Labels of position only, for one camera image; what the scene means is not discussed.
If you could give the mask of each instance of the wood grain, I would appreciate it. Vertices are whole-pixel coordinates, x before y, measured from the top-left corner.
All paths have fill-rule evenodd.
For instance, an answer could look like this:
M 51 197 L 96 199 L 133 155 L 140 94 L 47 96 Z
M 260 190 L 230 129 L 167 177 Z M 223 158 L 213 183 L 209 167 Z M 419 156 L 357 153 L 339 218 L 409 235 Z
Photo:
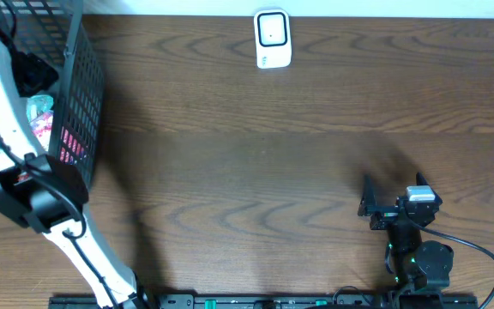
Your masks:
M 363 173 L 385 202 L 425 173 L 432 226 L 494 251 L 494 21 L 292 18 L 292 65 L 269 71 L 250 18 L 84 22 L 107 86 L 91 209 L 153 291 L 393 284 L 386 234 L 356 216 Z M 494 264 L 448 244 L 448 291 L 483 301 Z M 0 216 L 0 307 L 65 293 L 90 292 Z

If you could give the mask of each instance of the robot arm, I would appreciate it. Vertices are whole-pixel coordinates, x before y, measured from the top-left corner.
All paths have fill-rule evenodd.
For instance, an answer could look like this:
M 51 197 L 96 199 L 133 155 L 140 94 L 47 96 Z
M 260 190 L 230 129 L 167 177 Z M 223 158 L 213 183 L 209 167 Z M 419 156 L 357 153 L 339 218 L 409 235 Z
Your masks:
M 24 70 L 28 66 L 28 61 L 23 60 L 33 56 L 9 48 L 8 41 L 7 45 L 3 43 L 2 35 L 0 212 L 21 227 L 32 227 L 57 245 L 87 280 L 100 307 L 148 307 L 144 306 L 145 295 L 138 296 L 135 274 L 119 260 L 96 227 L 81 175 L 74 166 L 48 156 L 32 133 L 26 115 L 27 98 L 20 92 L 24 94 L 25 88 L 30 92 L 35 89 L 21 87 L 24 85 L 17 84 L 16 77 L 24 73 L 17 72 L 17 68 Z M 56 71 L 50 67 L 48 71 L 49 79 L 55 80 Z M 63 194 L 71 197 L 68 201 L 72 203 L 64 201 Z

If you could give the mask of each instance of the black cable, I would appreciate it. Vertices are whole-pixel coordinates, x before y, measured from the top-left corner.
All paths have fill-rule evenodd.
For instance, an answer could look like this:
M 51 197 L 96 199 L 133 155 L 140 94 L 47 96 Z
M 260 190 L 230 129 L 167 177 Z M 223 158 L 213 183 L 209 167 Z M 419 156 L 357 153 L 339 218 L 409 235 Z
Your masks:
M 386 266 L 386 271 L 392 275 L 394 274 L 394 271 L 390 268 L 390 252 L 392 252 L 392 246 L 388 243 L 386 245 L 386 252 L 384 252 L 384 266 Z
M 491 258 L 493 261 L 494 261 L 494 254 L 493 252 L 485 249 L 484 247 L 480 246 L 480 245 L 476 245 L 470 241 L 467 241 L 467 240 L 464 240 L 464 239 L 460 239 L 460 238 L 456 238 L 455 236 L 451 236 L 451 235 L 447 235 L 446 233 L 441 233 L 441 232 L 438 232 L 438 231 L 434 231 L 434 230 L 431 230 L 429 228 L 426 228 L 426 227 L 421 227 L 419 224 L 417 224 L 415 221 L 411 220 L 411 218 L 409 218 L 409 215 L 407 214 L 407 211 L 404 209 L 403 210 L 404 213 L 405 213 L 405 216 L 407 218 L 407 220 L 409 221 L 409 223 L 413 226 L 413 227 L 416 227 L 417 229 L 423 231 L 423 232 L 427 232 L 427 233 L 430 233 L 432 235 L 436 235 L 436 236 L 439 236 L 441 238 L 444 238 L 444 239 L 448 239 L 448 240 L 453 240 L 459 244 L 463 244 L 463 245 L 467 245 L 473 249 L 476 249 L 477 251 L 481 251 L 483 253 L 485 253 L 487 256 L 489 256 L 489 258 Z M 484 309 L 487 307 L 487 305 L 489 305 L 489 303 L 491 302 L 491 300 L 493 299 L 494 297 L 494 286 L 493 286 L 493 289 L 491 290 L 491 292 L 489 293 L 489 296 L 487 296 L 487 298 L 485 299 L 485 301 L 481 304 L 481 306 L 479 306 L 479 309 Z
M 400 305 L 400 297 L 409 289 L 411 288 L 409 284 L 406 284 L 403 286 L 403 288 L 400 288 L 400 290 L 395 294 L 394 300 L 392 302 L 392 307 L 396 309 L 401 309 Z
M 361 291 L 359 290 L 359 288 L 356 288 L 356 287 L 354 287 L 354 286 L 344 286 L 344 287 L 342 287 L 342 288 L 339 288 L 339 290 L 338 290 L 338 291 L 336 291 L 336 292 L 334 293 L 334 295 L 333 295 L 333 299 L 332 299 L 333 304 L 338 303 L 338 301 L 339 301 L 339 300 L 338 300 L 337 298 L 339 297 L 340 293 L 341 293 L 342 291 L 344 291 L 345 289 L 347 289 L 347 288 L 350 288 L 350 289 L 354 289 L 354 290 L 356 290 L 356 292 L 358 292 L 358 294 L 359 294 L 359 295 L 361 295 L 361 297 L 363 297 L 363 299 L 365 300 L 365 302 L 367 303 L 367 305 L 369 305 L 369 306 L 371 305 L 371 302 L 369 301 L 369 299 L 367 299 L 367 297 L 365 297 L 365 295 L 363 294 L 363 292 L 361 292 Z
M 11 39 L 14 39 L 16 36 L 16 14 L 13 10 L 13 6 L 10 4 L 9 0 L 0 0 L 3 2 L 3 4 L 7 7 L 9 10 L 12 18 L 13 18 L 13 27 L 10 29 L 10 37 Z
M 11 28 L 11 35 L 9 36 L 0 28 L 0 40 L 3 42 L 5 46 L 7 46 L 7 48 L 9 48 L 9 52 L 14 53 L 16 52 L 16 46 L 15 46 L 15 42 L 13 41 L 13 31 L 16 33 L 16 15 L 13 10 L 11 10 L 11 13 L 13 14 L 13 22 L 14 22 L 13 27 Z
M 69 239 L 69 241 L 72 243 L 72 245 L 74 246 L 75 250 L 77 251 L 77 253 L 81 257 L 83 262 L 85 262 L 85 265 L 93 272 L 93 274 L 99 280 L 100 284 L 102 285 L 102 287 L 104 288 L 104 290 L 108 294 L 108 297 L 110 298 L 111 305 L 113 306 L 113 308 L 118 309 L 119 304 L 117 303 L 115 297 L 113 297 L 113 294 L 111 293 L 111 290 L 108 287 L 108 284 L 106 283 L 104 277 L 94 268 L 94 266 L 91 264 L 91 261 L 89 261 L 89 259 L 87 258 L 87 256 L 83 252 L 83 250 L 80 248 L 79 245 L 77 245 L 77 240 L 73 239 L 73 238 L 69 238 L 69 236 L 67 236 L 64 232 L 63 232 L 63 235 L 64 235 L 64 237 Z
M 105 282 L 104 277 L 96 270 L 96 268 L 94 268 L 93 264 L 91 264 L 91 261 L 89 261 L 88 257 L 85 255 L 83 250 L 80 248 L 79 245 L 77 245 L 76 241 L 79 238 L 83 237 L 83 235 L 85 235 L 85 232 L 87 231 L 87 223 L 85 221 L 85 217 L 83 216 L 83 214 L 75 206 L 75 203 L 71 199 L 69 199 L 69 197 L 67 197 L 65 194 L 63 194 L 58 188 L 56 188 L 54 185 L 51 184 L 51 181 L 48 180 L 48 175 L 45 175 L 44 172 L 41 172 L 40 170 L 38 170 L 35 167 L 29 166 L 26 162 L 21 161 L 16 155 L 14 155 L 10 151 L 9 146 L 7 144 L 5 144 L 5 142 L 3 141 L 1 134 L 0 134 L 0 149 L 9 157 L 9 159 L 11 161 L 13 161 L 13 163 L 15 163 L 15 165 L 17 167 L 19 167 L 23 172 L 28 173 L 30 175 L 30 177 L 32 177 L 32 179 L 35 182 L 37 182 L 41 186 L 45 187 L 49 192 L 54 193 L 58 197 L 60 197 L 62 201 L 64 201 L 65 203 L 67 203 L 69 205 L 70 211 L 72 211 L 72 212 L 75 211 L 75 215 L 79 215 L 80 222 L 81 222 L 81 232 L 79 233 L 79 235 L 73 235 L 73 234 L 68 233 L 68 232 L 62 232 L 62 234 L 65 238 L 69 239 L 69 241 L 72 243 L 75 250 L 77 251 L 77 253 L 81 257 L 81 259 L 85 263 L 85 265 L 97 277 L 100 284 L 102 285 L 102 287 L 104 288 L 104 290 L 108 294 L 108 298 L 110 299 L 113 307 L 118 309 L 119 304 L 116 302 L 116 299 L 113 297 L 113 294 L 111 293 L 110 288 L 108 287 L 107 283 Z

